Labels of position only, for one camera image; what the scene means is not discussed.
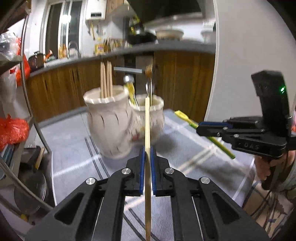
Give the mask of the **right hand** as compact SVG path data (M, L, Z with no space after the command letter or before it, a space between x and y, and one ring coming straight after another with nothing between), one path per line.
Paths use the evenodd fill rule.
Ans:
M261 181L264 181L268 176L271 175L271 167L282 165L282 174L286 178L290 172L290 166L292 166L294 160L295 151L289 151L287 154L284 154L280 159L271 160L270 162L266 158L255 156L255 167L257 176Z

